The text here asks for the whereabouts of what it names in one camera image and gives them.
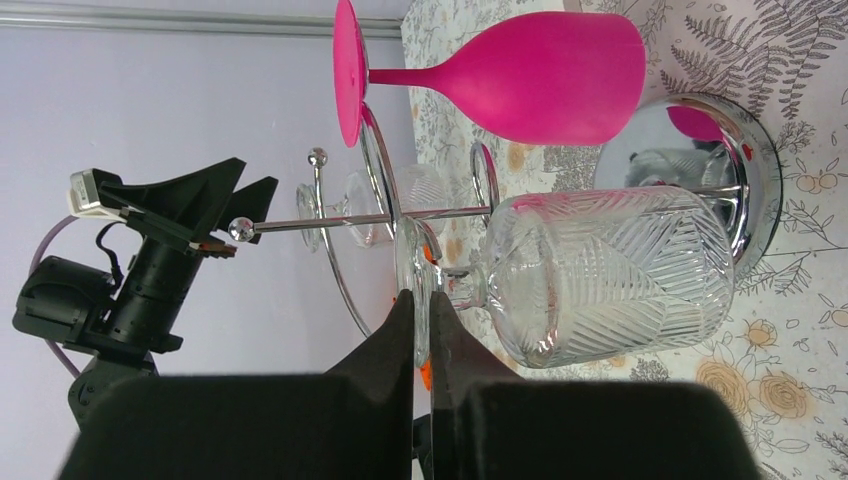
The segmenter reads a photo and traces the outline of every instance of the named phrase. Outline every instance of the pink wine glass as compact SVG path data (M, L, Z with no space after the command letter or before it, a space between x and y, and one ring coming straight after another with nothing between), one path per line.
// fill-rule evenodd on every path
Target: pink wine glass
M598 145L627 124L645 81L645 47L626 17L538 12L494 25L430 68L369 69L350 0L333 32L336 107L356 144L369 83L442 93L480 127L514 142Z

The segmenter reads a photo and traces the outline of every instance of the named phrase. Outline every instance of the wine glass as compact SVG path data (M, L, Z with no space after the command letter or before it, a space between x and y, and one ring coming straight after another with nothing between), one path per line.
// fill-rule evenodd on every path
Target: wine glass
M369 83L430 88L474 123L536 145L599 145L636 111L645 46L622 15L536 12L487 28L444 63L423 69L368 68L350 0L333 30L336 108L347 146L356 144Z
M396 181L402 211L434 211L448 208L447 187L444 179L433 166L424 164L405 166L398 170ZM375 185L380 188L366 169L351 173L345 182L342 200L334 205L325 206L324 211L329 217L382 213L374 194ZM312 220L319 217L314 185L300 184L296 191L296 203L300 220ZM444 230L445 220L443 219L430 219L426 222L436 234ZM385 245L392 241L392 232L386 223L352 225L348 228L354 241L361 248ZM321 244L320 231L301 230L301 235L309 250L315 252Z
M697 344L727 316L734 277L723 224L672 186L528 194L492 214L483 265L421 254L428 227L402 218L398 290L415 297L416 362L429 355L429 299L485 308L507 352L549 368Z

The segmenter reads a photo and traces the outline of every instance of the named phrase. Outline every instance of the floral pattern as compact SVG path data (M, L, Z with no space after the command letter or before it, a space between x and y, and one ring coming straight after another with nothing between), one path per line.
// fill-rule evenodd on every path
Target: floral pattern
M764 479L848 479L848 1L416 0L403 23L407 66L449 58L485 28L543 10L611 12L639 28L643 102L677 91L718 94L770 133L784 178L779 229L737 282L730 318L707 342L656 354L531 370L506 354L486 312L466 328L528 378L696 381L739 419ZM501 198L591 188L599 147L531 147L483 131L444 97L410 89L420 162L474 203L468 149L492 152ZM447 265L480 261L485 228L457 219L440 238Z

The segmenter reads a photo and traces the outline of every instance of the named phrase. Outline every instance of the wall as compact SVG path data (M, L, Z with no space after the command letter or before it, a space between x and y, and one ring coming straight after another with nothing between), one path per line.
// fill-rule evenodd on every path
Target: wall
M254 15L332 17L336 0L24 0L24 3L244 13ZM353 0L363 18L403 18L411 0Z
M400 67L400 42L371 42L372 64ZM3 478L54 475L76 425L71 378L40 339L12 329L16 296L38 241L67 215L71 173L98 167L127 183L169 179L238 156L243 184L280 179L271 218L295 218L294 189L311 181L310 147L331 154L328 200L341 199L358 150L335 120L329 39L116 34L0 29L0 465ZM375 86L372 107L398 165L414 161L404 89ZM108 270L97 221L72 224L49 253ZM392 250L356 249L334 233L342 269L372 327L393 294ZM105 243L125 265L138 235ZM230 260L204 262L173 333L183 348L158 356L164 374L318 372L358 345L326 257L298 233L267 235ZM87 358L74 356L80 367ZM418 410L427 395L418 385Z

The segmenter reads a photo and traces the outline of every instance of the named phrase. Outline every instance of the metal ball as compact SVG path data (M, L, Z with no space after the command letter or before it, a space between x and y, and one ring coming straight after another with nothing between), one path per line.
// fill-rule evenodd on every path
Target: metal ball
M249 242L256 234L253 230L253 222L245 217L239 217L230 222L227 232L230 238L237 242Z
M309 164L321 168L327 164L327 152L321 147L309 151Z

